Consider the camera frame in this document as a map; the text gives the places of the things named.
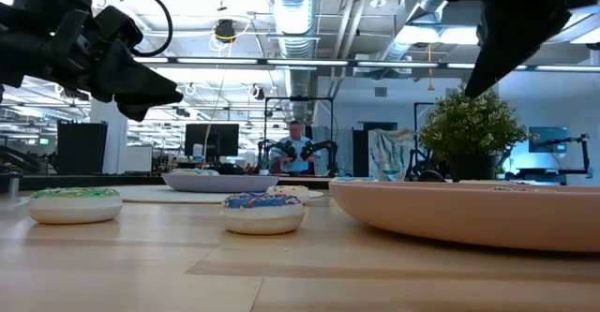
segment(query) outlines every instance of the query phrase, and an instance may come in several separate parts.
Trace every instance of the black cabinet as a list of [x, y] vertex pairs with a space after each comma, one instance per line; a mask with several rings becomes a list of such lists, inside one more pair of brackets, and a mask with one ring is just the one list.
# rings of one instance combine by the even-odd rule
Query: black cabinet
[[92, 175], [102, 173], [108, 125], [58, 124], [58, 173]]

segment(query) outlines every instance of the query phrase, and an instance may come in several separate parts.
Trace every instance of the green plant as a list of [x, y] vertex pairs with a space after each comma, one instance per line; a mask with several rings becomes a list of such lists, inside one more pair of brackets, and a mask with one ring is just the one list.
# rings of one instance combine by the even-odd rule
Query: green plant
[[269, 159], [267, 157], [259, 158], [259, 170], [269, 169]]
[[457, 93], [436, 101], [418, 133], [423, 146], [444, 156], [484, 156], [527, 139], [527, 128], [518, 124], [515, 109], [498, 94], [489, 90], [470, 99], [464, 88], [463, 83]]

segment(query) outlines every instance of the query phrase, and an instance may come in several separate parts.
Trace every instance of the blue shirt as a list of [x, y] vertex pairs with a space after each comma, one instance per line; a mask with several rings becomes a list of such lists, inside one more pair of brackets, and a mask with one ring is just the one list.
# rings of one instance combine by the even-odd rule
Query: blue shirt
[[[287, 137], [287, 138], [283, 138], [283, 139], [279, 140], [279, 142], [281, 142], [281, 143], [286, 143], [287, 141], [292, 143], [292, 147], [293, 147], [293, 149], [296, 150], [298, 157], [292, 163], [286, 163], [286, 164], [282, 163], [281, 171], [283, 171], [283, 172], [307, 171], [308, 170], [308, 162], [306, 162], [305, 160], [302, 159], [302, 157], [300, 157], [300, 153], [302, 153], [302, 148], [307, 144], [307, 142], [312, 143], [312, 141], [309, 138], [304, 137], [304, 136], [300, 137], [300, 140], [298, 140], [298, 141], [293, 140], [292, 137]], [[280, 157], [282, 154], [283, 153], [281, 152], [281, 150], [279, 150], [277, 148], [271, 149], [271, 158]], [[320, 156], [321, 153], [315, 152], [314, 155]]]

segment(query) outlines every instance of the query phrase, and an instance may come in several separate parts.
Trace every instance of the man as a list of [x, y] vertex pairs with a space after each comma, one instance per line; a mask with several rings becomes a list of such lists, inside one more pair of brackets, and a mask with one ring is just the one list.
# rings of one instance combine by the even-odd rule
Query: man
[[292, 121], [289, 123], [290, 136], [281, 139], [279, 142], [286, 143], [290, 142], [292, 144], [293, 149], [295, 149], [297, 157], [296, 159], [292, 159], [291, 157], [285, 155], [285, 153], [281, 152], [281, 150], [277, 148], [271, 149], [271, 158], [279, 163], [281, 166], [281, 171], [286, 172], [290, 175], [308, 175], [310, 171], [308, 171], [308, 162], [315, 162], [315, 160], [321, 156], [319, 152], [315, 152], [312, 156], [307, 158], [307, 160], [303, 160], [300, 157], [300, 153], [302, 153], [302, 148], [311, 140], [305, 136], [303, 136], [304, 127], [298, 121]]

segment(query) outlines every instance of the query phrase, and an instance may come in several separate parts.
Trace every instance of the white frosted donut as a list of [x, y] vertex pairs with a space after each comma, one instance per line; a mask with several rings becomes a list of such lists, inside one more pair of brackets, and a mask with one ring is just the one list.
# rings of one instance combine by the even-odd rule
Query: white frosted donut
[[29, 215], [39, 223], [80, 224], [115, 218], [123, 201], [107, 188], [54, 188], [41, 190], [29, 200]]
[[266, 193], [269, 195], [292, 195], [297, 197], [303, 203], [310, 200], [310, 191], [305, 186], [269, 186], [266, 189]]
[[218, 176], [218, 171], [201, 169], [175, 169], [171, 171], [173, 175], [197, 175], [197, 176]]
[[295, 196], [243, 193], [231, 195], [221, 211], [227, 230], [245, 234], [278, 234], [296, 230], [304, 206]]

